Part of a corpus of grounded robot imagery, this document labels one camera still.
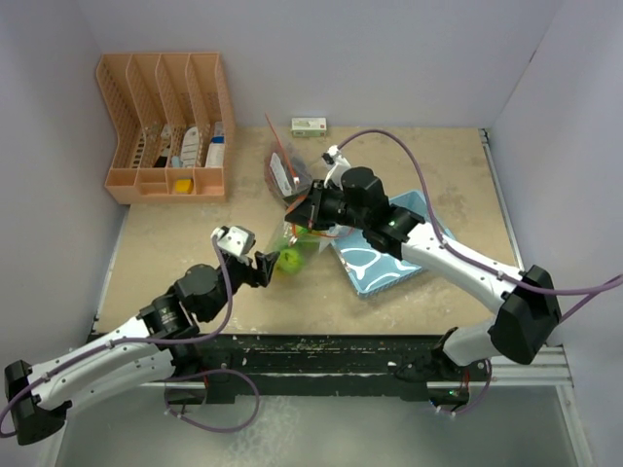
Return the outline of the green custard apple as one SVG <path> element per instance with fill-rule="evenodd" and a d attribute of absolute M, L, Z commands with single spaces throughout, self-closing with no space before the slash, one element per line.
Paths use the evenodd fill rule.
<path fill-rule="evenodd" d="M 275 269 L 282 274 L 292 276 L 298 274 L 305 263 L 305 259 L 298 249 L 286 247 L 279 251 Z"/>

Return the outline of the light blue plastic basket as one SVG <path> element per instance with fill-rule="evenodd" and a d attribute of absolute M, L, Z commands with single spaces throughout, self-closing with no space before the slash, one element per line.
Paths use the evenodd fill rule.
<path fill-rule="evenodd" d="M 333 239 L 331 246 L 359 299 L 370 298 L 424 273 L 421 266 L 398 261 L 372 248 L 360 230 Z"/>

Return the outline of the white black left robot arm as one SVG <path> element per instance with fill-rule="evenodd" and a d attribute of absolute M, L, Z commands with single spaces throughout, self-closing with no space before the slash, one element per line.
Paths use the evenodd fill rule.
<path fill-rule="evenodd" d="M 220 311 L 231 313 L 233 295 L 243 284 L 269 285 L 278 253 L 256 253 L 253 260 L 219 252 L 219 267 L 189 268 L 167 291 L 116 330 L 50 362 L 18 360 L 4 370 L 7 406 L 13 430 L 2 438 L 38 443 L 64 425 L 71 412 L 146 382 L 207 379 L 231 369 L 201 370 L 199 323 Z"/>

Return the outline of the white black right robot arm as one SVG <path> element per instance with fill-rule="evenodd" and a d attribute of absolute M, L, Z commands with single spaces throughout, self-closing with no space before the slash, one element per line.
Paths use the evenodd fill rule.
<path fill-rule="evenodd" d="M 443 380 L 494 356 L 528 365 L 561 321 L 548 271 L 521 271 L 437 233 L 430 217 L 390 202 L 367 167 L 346 170 L 339 185 L 313 182 L 285 219 L 314 231 L 359 230 L 376 251 L 444 277 L 492 313 L 478 325 L 451 329 L 437 344 L 432 366 Z"/>

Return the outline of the small green white box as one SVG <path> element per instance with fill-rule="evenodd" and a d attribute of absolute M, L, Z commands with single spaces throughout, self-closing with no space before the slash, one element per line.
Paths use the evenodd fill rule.
<path fill-rule="evenodd" d="M 324 137 L 327 129 L 325 118 L 295 117 L 291 119 L 291 134 L 294 137 Z"/>

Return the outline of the white blue box in organizer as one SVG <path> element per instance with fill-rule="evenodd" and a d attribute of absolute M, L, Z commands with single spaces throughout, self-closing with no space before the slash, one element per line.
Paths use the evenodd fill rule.
<path fill-rule="evenodd" d="M 225 128 L 222 122 L 216 122 L 208 145 L 204 167 L 222 168 L 225 158 Z"/>

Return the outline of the yellow block in organizer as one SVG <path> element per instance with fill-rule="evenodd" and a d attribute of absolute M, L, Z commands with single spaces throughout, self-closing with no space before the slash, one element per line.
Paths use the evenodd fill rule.
<path fill-rule="evenodd" d="M 191 178 L 178 179 L 174 182 L 173 188 L 178 195 L 188 195 L 194 189 L 194 182 Z"/>

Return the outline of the white bottle in organizer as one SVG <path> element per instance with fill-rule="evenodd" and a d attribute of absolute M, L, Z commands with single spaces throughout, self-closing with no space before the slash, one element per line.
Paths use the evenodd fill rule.
<path fill-rule="evenodd" d="M 196 165 L 200 152 L 200 133 L 196 126 L 189 127 L 184 134 L 179 158 L 183 167 Z"/>

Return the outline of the orange plastic file organizer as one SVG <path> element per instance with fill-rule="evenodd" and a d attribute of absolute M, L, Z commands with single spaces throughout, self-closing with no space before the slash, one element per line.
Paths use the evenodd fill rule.
<path fill-rule="evenodd" d="M 96 79 L 117 132 L 105 187 L 121 205 L 223 201 L 237 123 L 218 52 L 105 54 Z M 216 122 L 225 128 L 222 168 L 205 168 Z M 179 158 L 189 127 L 200 133 L 196 165 Z M 174 182 L 191 178 L 188 195 Z"/>

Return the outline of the black metal base frame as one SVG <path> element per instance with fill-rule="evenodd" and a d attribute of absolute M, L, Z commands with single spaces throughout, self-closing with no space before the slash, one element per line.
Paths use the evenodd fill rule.
<path fill-rule="evenodd" d="M 467 403 L 470 389 L 487 381 L 478 361 L 447 370 L 433 361 L 436 336 L 222 334 L 195 346 L 175 370 L 202 380 L 207 400 L 238 396 L 392 397 L 406 402 Z"/>

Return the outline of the aluminium rail frame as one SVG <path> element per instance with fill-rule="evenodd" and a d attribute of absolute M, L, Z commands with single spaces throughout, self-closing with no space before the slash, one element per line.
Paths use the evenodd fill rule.
<path fill-rule="evenodd" d="M 536 247 L 538 231 L 535 229 L 535 215 L 538 208 L 530 206 L 531 202 L 537 201 L 537 189 L 542 180 L 532 181 L 532 172 L 527 166 L 511 160 L 518 154 L 518 148 L 517 138 L 508 130 L 498 134 L 493 127 L 482 128 L 480 134 L 516 260 L 526 267 L 533 263 L 543 266 L 545 260 L 537 256 L 540 250 Z M 569 364 L 564 363 L 563 369 L 566 371 L 564 377 L 555 379 L 549 373 L 543 382 L 556 391 L 573 463 L 577 466 L 593 466 L 595 458 L 580 420 Z"/>

